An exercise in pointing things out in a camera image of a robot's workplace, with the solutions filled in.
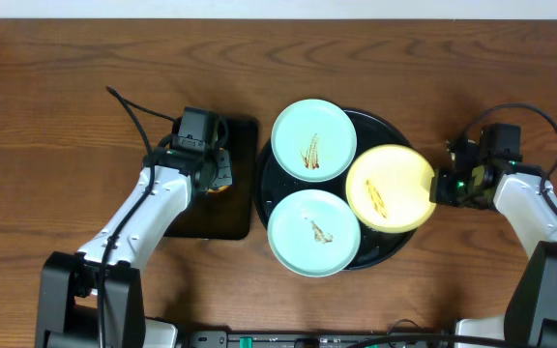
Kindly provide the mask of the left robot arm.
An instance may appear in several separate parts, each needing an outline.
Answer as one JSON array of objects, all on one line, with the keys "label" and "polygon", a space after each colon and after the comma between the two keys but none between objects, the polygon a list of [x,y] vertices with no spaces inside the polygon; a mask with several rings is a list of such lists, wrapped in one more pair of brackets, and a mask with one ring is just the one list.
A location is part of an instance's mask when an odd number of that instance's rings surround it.
[{"label": "left robot arm", "polygon": [[109,223],[76,253],[55,251],[44,262],[36,347],[176,346],[176,326],[145,314],[141,274],[193,196],[231,182],[224,148],[156,148]]}]

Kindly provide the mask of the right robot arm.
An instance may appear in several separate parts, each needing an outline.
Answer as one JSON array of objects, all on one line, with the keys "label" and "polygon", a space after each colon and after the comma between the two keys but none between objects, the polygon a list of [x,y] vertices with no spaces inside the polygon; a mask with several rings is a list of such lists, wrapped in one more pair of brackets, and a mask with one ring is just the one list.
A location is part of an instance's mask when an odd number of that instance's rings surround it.
[{"label": "right robot arm", "polygon": [[557,347],[557,197],[545,173],[537,166],[499,159],[459,171],[438,169],[430,199],[439,205],[498,212],[529,258],[506,312],[458,321],[456,346],[482,346],[499,339]]}]

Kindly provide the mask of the green and yellow sponge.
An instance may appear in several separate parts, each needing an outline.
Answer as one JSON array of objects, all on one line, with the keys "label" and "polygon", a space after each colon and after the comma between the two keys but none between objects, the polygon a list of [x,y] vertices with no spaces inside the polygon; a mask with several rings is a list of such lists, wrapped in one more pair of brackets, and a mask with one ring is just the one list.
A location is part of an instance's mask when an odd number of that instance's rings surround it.
[{"label": "green and yellow sponge", "polygon": [[219,188],[209,188],[207,192],[208,193],[220,193],[220,192],[223,192],[227,189],[229,189],[229,186],[222,186],[222,187],[219,187]]}]

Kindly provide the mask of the yellow plate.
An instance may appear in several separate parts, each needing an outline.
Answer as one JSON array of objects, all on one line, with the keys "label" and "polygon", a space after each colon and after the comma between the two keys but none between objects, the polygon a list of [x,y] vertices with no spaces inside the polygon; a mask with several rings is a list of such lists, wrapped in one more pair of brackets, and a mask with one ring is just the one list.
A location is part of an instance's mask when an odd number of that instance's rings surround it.
[{"label": "yellow plate", "polygon": [[432,166],[417,151],[380,145],[354,160],[345,194],[365,226],[383,233],[406,233],[423,225],[436,208],[429,200],[433,175]]}]

